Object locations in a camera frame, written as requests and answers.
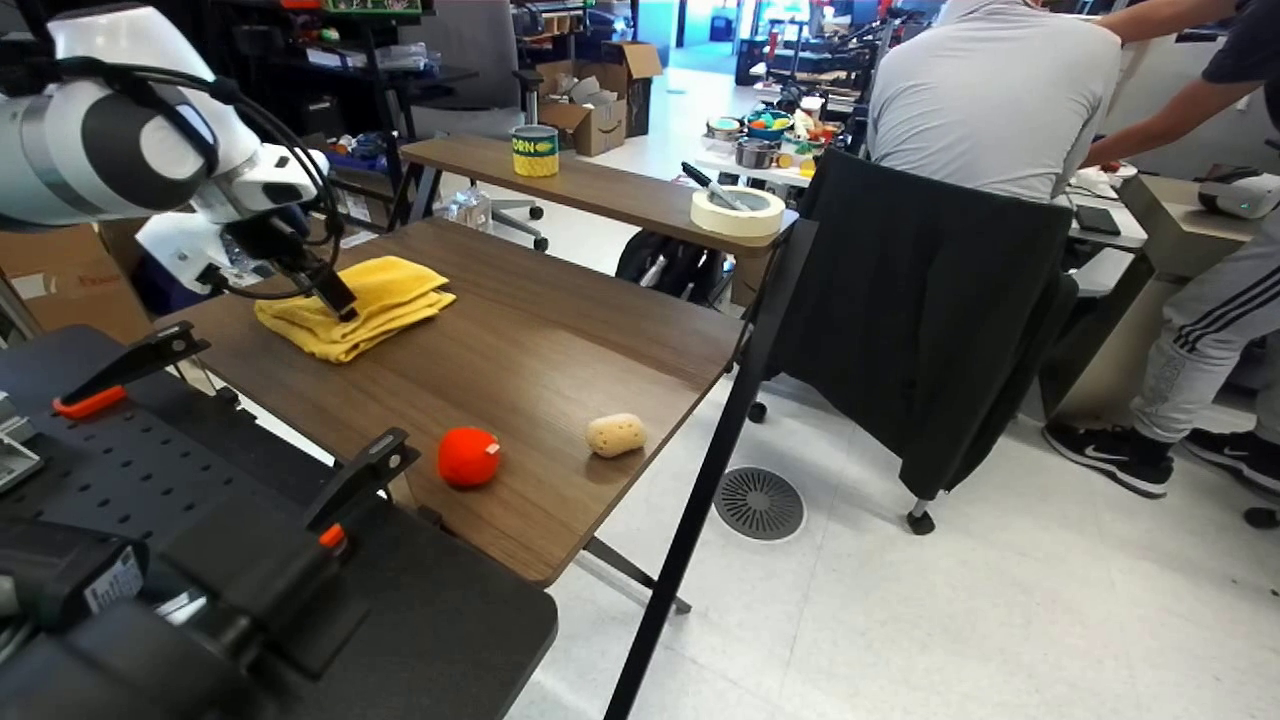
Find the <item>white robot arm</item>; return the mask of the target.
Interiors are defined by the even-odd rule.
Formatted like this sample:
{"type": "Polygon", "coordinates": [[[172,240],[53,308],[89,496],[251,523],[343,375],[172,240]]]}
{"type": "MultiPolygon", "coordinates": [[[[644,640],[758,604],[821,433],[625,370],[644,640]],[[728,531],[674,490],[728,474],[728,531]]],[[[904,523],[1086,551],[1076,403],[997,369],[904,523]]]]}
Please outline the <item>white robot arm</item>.
{"type": "Polygon", "coordinates": [[[27,79],[0,99],[0,220],[135,220],[140,249],[188,290],[245,290],[275,270],[340,321],[357,290],[317,257],[309,212],[327,158],[230,88],[154,5],[25,8],[27,79]]]}

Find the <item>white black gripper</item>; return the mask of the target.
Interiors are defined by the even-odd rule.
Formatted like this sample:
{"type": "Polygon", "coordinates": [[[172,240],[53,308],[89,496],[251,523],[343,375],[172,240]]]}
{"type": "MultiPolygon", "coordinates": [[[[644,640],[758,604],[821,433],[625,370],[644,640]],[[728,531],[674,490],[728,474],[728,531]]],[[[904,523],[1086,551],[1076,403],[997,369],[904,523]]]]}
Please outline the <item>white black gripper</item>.
{"type": "Polygon", "coordinates": [[[285,270],[295,286],[317,297],[336,321],[357,317],[357,290],[340,270],[305,249],[309,223],[295,207],[262,214],[215,212],[156,212],[135,245],[188,290],[212,297],[215,283],[250,286],[285,270]],[[251,240],[290,240],[280,257],[251,250],[251,240]]]}

